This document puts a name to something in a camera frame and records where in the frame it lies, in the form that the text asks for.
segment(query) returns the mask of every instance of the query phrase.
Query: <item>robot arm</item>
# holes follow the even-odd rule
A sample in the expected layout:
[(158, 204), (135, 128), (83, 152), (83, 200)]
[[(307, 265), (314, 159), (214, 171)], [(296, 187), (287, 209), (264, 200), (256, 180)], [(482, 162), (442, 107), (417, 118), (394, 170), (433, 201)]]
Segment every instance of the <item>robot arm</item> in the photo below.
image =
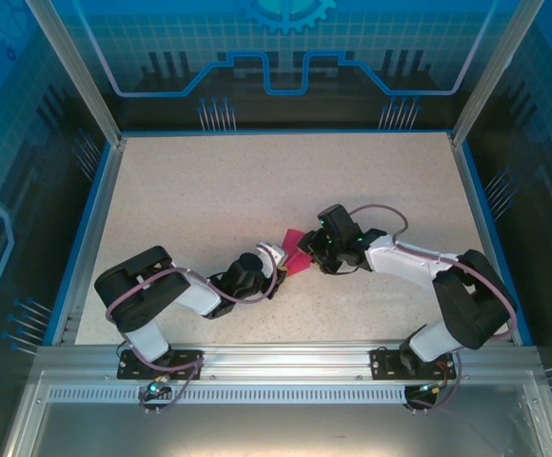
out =
[[(165, 274), (119, 304), (111, 312), (111, 320), (146, 361), (169, 367), (170, 345), (157, 325), (157, 315), (176, 304), (207, 319), (224, 316), (233, 310), (238, 300), (266, 293), (276, 274), (275, 286), (267, 296), (272, 298), (286, 277), (286, 272), (279, 269), (286, 255), (281, 248), (269, 243), (260, 243), (258, 250), (258, 254), (242, 254), (225, 273), (210, 276), (208, 280), (213, 288), (207, 285), (206, 279), (190, 270)], [(94, 288), (108, 307), (148, 278), (174, 267), (166, 250), (156, 246), (105, 271), (94, 283)]]
[(310, 254), (322, 272), (337, 273), (347, 263), (434, 290), (443, 319), (418, 329), (400, 347), (401, 361), (410, 373), (457, 348), (480, 348), (511, 317), (483, 283), (451, 265), (472, 268), (514, 304), (496, 271), (476, 250), (443, 254), (395, 242), (382, 230), (362, 232), (342, 205), (318, 217), (322, 228), (309, 232), (298, 248)]

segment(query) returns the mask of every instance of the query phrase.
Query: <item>cable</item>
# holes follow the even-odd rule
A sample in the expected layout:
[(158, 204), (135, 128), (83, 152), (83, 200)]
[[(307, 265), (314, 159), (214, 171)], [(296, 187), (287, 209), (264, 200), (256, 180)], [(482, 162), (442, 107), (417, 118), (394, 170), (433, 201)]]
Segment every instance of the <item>cable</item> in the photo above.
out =
[(499, 339), (499, 340), (506, 339), (506, 338), (509, 338), (515, 332), (515, 330), (517, 328), (517, 314), (515, 313), (515, 309), (513, 308), (511, 303), (508, 301), (506, 296), (496, 286), (494, 286), (485, 276), (483, 276), (478, 271), (474, 270), (471, 267), (466, 266), (465, 264), (463, 264), (461, 262), (457, 262), (455, 260), (451, 260), (451, 259), (448, 259), (446, 257), (441, 257), (439, 255), (434, 255), (434, 254), (430, 254), (428, 252), (422, 252), (422, 251), (419, 251), (419, 250), (416, 250), (416, 249), (413, 249), (413, 248), (408, 248), (407, 246), (403, 246), (397, 240), (397, 238), (399, 237), (399, 235), (403, 234), (409, 228), (409, 221), (407, 220), (405, 215), (396, 208), (390, 207), (388, 205), (382, 205), (382, 204), (369, 204), (369, 205), (363, 205), (362, 207), (358, 207), (358, 208), (352, 210), (350, 212), (350, 215), (355, 214), (355, 213), (357, 213), (359, 211), (362, 211), (364, 209), (369, 209), (369, 208), (386, 209), (390, 212), (394, 212), (399, 217), (401, 217), (401, 219), (403, 220), (403, 223), (404, 223), (403, 228), (399, 229), (399, 231), (396, 231), (392, 235), (392, 243), (395, 245), (396, 249), (398, 249), (402, 252), (406, 252), (407, 254), (415, 255), (416, 257), (421, 257), (421, 258), (424, 258), (426, 260), (431, 260), (431, 261), (443, 262), (445, 264), (451, 265), (452, 267), (459, 268), (462, 271), (464, 271), (465, 273), (470, 274), (472, 277), (474, 277), (480, 283), (482, 283), (484, 286), (486, 286), (490, 290), (490, 292), (492, 292), (494, 294), (494, 296), (496, 296), (496, 298), (498, 298), (501, 301), (501, 303), (506, 308), (506, 311), (509, 314), (509, 317), (511, 319), (511, 326), (509, 327), (509, 329), (507, 331), (505, 331), (503, 333), (498, 333), (497, 335), (492, 336), (492, 338)]
[(118, 359), (122, 357), (122, 353), (120, 352), (120, 349), (123, 348), (125, 345), (126, 345), (126, 340), (120, 343), (119, 346), (115, 349), (115, 355), (117, 355)]
[(451, 399), (454, 398), (454, 395), (460, 388), (460, 383), (462, 382), (462, 379), (463, 379), (463, 360), (460, 357), (460, 353), (458, 351), (454, 352), (454, 355), (456, 356), (456, 364), (458, 365), (458, 376), (456, 377), (456, 383), (454, 383), (454, 387), (449, 392), (447, 392), (447, 396), (438, 405), (433, 406), (428, 403), (428, 405), (430, 405), (431, 410), (441, 409), (442, 407), (447, 405), (451, 401)]
[[(277, 279), (277, 266), (276, 266), (276, 260), (274, 259), (274, 256), (272, 255), (272, 253), (268, 250), (268, 249), (263, 249), (263, 247), (261, 247), (260, 245), (257, 245), (257, 248), (263, 250), (267, 256), (269, 257), (269, 260), (271, 261), (272, 263), (272, 268), (273, 268), (273, 274), (272, 274), (272, 280), (271, 280), (271, 283), (269, 285), (269, 288), (267, 288), (267, 291), (266, 293), (262, 294), (261, 296), (259, 296), (258, 298), (255, 298), (255, 299), (252, 299), (252, 300), (242, 300), (242, 299), (238, 299), (238, 298), (234, 298), (234, 297), (231, 297), (229, 295), (227, 295), (226, 293), (223, 293), (221, 292), (219, 289), (217, 289), (215, 286), (213, 286), (209, 280), (207, 280), (204, 276), (202, 276), (201, 274), (189, 269), (189, 268), (181, 268), (181, 267), (173, 267), (173, 268), (168, 268), (168, 269), (164, 269), (156, 274), (154, 274), (153, 276), (149, 277), (148, 279), (146, 279), (145, 281), (143, 281), (142, 283), (139, 283), (137, 284), (136, 286), (134, 286), (133, 288), (131, 288), (130, 290), (128, 290), (127, 292), (123, 293), (122, 295), (120, 295), (117, 299), (115, 299), (113, 301), (113, 303), (111, 303), (108, 307), (107, 307), (107, 310), (105, 311), (105, 317), (107, 318), (107, 320), (111, 323), (114, 324), (113, 322), (113, 319), (111, 317), (111, 314), (113, 313), (113, 310), (116, 309), (117, 307), (119, 307), (122, 303), (124, 303), (128, 298), (130, 298), (132, 295), (134, 295), (135, 293), (138, 293), (140, 290), (142, 290), (144, 287), (154, 283), (155, 281), (157, 281), (158, 279), (160, 278), (163, 278), (165, 276), (168, 276), (172, 273), (182, 273), (182, 274), (189, 274), (191, 276), (193, 276), (194, 278), (204, 282), (207, 286), (209, 286), (212, 290), (214, 290), (217, 294), (219, 294), (221, 297), (229, 300), (229, 301), (232, 301), (234, 303), (244, 303), (244, 304), (253, 304), (253, 303), (258, 303), (260, 301), (262, 301), (263, 299), (267, 298), (267, 296), (273, 291), (274, 289), (274, 286), (276, 285), (276, 279)], [(126, 342), (128, 343), (128, 345), (130, 346), (130, 348), (132, 349), (132, 352), (134, 353), (134, 355), (144, 364), (146, 365), (147, 367), (151, 368), (151, 369), (155, 369), (156, 371), (163, 371), (163, 372), (168, 372), (168, 373), (171, 373), (173, 371), (179, 371), (179, 370), (182, 370), (182, 369), (187, 369), (187, 368), (191, 368), (191, 367), (195, 367), (196, 364), (198, 364), (198, 361), (194, 361), (194, 362), (190, 362), (188, 364), (185, 364), (185, 365), (180, 365), (179, 367), (161, 367), (159, 365), (155, 365), (155, 364), (152, 364), (150, 361), (146, 360), (145, 357), (143, 357), (143, 355), (134, 347), (134, 345), (131, 343), (131, 341), (129, 340), (129, 338), (126, 336), (126, 334), (122, 333), (122, 336), (124, 337), (124, 339), (126, 340)]]
[(342, 271), (341, 273), (338, 271), (337, 273), (328, 273), (329, 276), (346, 276), (347, 274), (355, 273), (359, 270), (358, 267), (353, 269), (352, 271)]
[[(181, 389), (174, 396), (174, 398), (169, 403), (165, 404), (164, 406), (156, 407), (156, 412), (158, 414), (160, 413), (160, 411), (165, 411), (166, 409), (169, 409), (169, 408), (173, 407), (179, 400), (181, 400), (181, 397), (183, 397), (183, 394), (185, 393), (185, 391), (189, 387), (189, 383), (191, 383), (191, 380), (196, 375), (196, 373), (198, 372), (198, 370), (200, 369), (200, 367), (202, 366), (203, 363), (204, 363), (204, 359), (198, 359), (198, 362), (196, 363), (196, 366), (191, 371), (191, 374), (189, 374), (189, 377), (187, 378), (187, 380), (185, 381), (185, 383), (183, 384)], [(144, 408), (145, 410), (150, 410), (148, 408), (148, 404), (145, 402), (145, 398), (144, 398), (145, 394), (146, 394), (146, 392), (143, 392), (143, 393), (139, 394), (139, 406)]]
[(217, 295), (219, 295), (222, 298), (225, 298), (226, 300), (229, 300), (230, 302), (241, 303), (241, 304), (245, 304), (245, 305), (252, 305), (252, 304), (255, 304), (255, 303), (259, 303), (262, 300), (264, 300), (265, 298), (267, 298), (270, 295), (270, 293), (272, 293), (272, 291), (274, 290), (274, 287), (276, 286), (276, 281), (278, 279), (278, 271), (277, 271), (278, 266), (276, 265), (276, 260), (274, 259), (274, 256), (272, 255), (272, 253), (268, 249), (264, 249), (261, 245), (257, 245), (257, 248), (261, 249), (263, 252), (265, 252), (267, 254), (267, 256), (269, 257), (269, 260), (272, 264), (272, 279), (271, 279), (271, 282), (269, 284), (269, 287), (267, 288), (265, 293), (263, 293), (262, 295), (260, 295), (257, 298), (245, 300), (245, 299), (241, 299), (241, 298), (232, 297), (231, 295), (228, 295), (228, 294), (220, 291), (216, 286), (211, 284), (210, 281), (207, 278), (205, 278), (204, 276), (202, 276), (200, 273), (198, 273), (198, 272), (196, 272), (192, 269), (189, 269), (189, 268), (172, 267), (172, 268), (164, 269), (164, 270), (162, 270), (158, 273), (155, 273), (153, 276), (150, 276), (148, 279), (146, 279), (142, 283), (137, 284), (136, 286), (134, 286), (133, 288), (131, 288), (127, 292), (120, 295), (117, 299), (115, 299), (115, 301), (113, 303), (111, 303), (107, 307), (107, 311), (105, 312), (105, 317), (107, 318), (108, 321), (113, 323), (113, 319), (111, 318), (111, 314), (113, 313), (114, 309), (119, 307), (123, 302), (125, 302), (128, 298), (130, 298), (135, 293), (139, 292), (141, 289), (143, 289), (146, 286), (154, 283), (158, 279), (161, 279), (161, 278), (163, 278), (165, 276), (168, 276), (172, 273), (188, 274), (189, 276), (192, 276), (193, 278), (197, 279), (201, 283), (204, 283), (205, 286), (208, 286), (209, 288), (211, 288), (215, 293), (217, 293)]
[(444, 387), (447, 387), (447, 364), (445, 362), (437, 362), (437, 367), (444, 373)]

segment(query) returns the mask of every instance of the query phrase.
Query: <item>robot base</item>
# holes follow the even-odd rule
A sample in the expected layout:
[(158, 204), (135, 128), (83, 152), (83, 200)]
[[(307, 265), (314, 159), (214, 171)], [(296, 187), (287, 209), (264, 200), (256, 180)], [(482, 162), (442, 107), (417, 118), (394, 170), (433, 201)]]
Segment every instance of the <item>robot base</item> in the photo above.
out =
[(378, 348), (369, 352), (371, 376), (374, 381), (441, 381), (444, 372), (439, 362), (447, 366), (447, 380), (456, 379), (456, 369), (451, 354), (444, 354), (432, 362), (423, 364), (416, 374), (411, 374), (401, 362), (401, 352), (397, 349)]
[[(202, 357), (203, 352), (201, 350), (177, 350), (167, 352), (164, 356), (160, 357), (158, 360), (153, 361), (155, 365), (164, 365), (164, 367), (179, 367), (180, 365), (188, 364), (194, 360)], [(189, 378), (189, 375), (193, 371), (193, 367), (173, 371), (170, 373), (171, 380), (182, 380), (186, 381)], [(198, 369), (196, 374), (193, 376), (193, 380), (200, 379), (200, 373), (202, 369)], [(120, 357), (120, 363), (117, 368), (117, 379), (140, 379), (151, 381), (161, 374), (164, 374), (163, 371), (157, 371), (147, 367), (143, 362), (136, 358), (134, 353), (130, 350), (123, 350), (122, 356)]]

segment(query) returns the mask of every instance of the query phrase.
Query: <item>pink fabric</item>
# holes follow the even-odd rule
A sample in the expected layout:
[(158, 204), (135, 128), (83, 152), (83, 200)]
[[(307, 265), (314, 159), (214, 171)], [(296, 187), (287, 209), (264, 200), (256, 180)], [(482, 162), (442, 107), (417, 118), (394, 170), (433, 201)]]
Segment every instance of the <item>pink fabric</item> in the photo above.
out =
[(288, 254), (285, 267), (288, 270), (287, 277), (308, 269), (312, 263), (312, 257), (297, 249), (297, 244), (305, 235), (302, 231), (290, 228), (286, 231), (283, 249)]

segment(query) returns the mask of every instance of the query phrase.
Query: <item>gear graphic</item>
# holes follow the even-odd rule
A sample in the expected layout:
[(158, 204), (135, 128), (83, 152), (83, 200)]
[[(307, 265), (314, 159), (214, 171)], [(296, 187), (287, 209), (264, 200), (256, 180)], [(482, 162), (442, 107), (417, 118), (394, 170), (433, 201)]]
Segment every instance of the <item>gear graphic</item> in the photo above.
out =
[(238, 0), (238, 4), (246, 12), (246, 19), (254, 20), (257, 27), (284, 34), (314, 27), (318, 19), (326, 19), (329, 8), (335, 8), (334, 0)]
[(24, 0), (0, 0), (0, 38), (13, 47), (27, 32), (28, 17)]

